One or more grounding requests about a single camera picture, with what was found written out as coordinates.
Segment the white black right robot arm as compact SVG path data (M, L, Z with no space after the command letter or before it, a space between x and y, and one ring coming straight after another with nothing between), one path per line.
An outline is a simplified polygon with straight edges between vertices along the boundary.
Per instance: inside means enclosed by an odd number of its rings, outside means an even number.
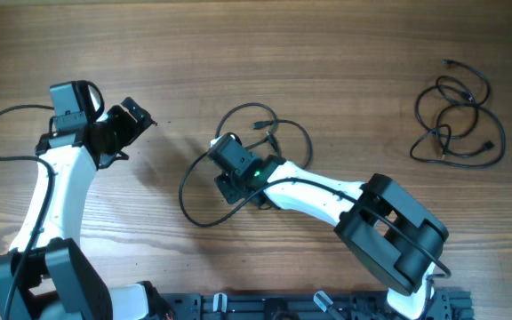
M427 314L449 233L394 180L379 173L366 182L326 178L280 156L262 159L231 132L212 140L208 157L222 171L215 182L229 204L266 204L328 223L387 286L395 312L407 319Z

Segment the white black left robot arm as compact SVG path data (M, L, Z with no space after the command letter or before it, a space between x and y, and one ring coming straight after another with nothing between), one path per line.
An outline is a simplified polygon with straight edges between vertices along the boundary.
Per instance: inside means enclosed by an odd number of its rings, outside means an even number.
M86 80L55 84L49 128L30 161L38 175L28 213L0 255L3 319L150 319L149 282L109 288L80 249L88 190L97 171L127 159L123 149L154 124L132 98L106 108Z

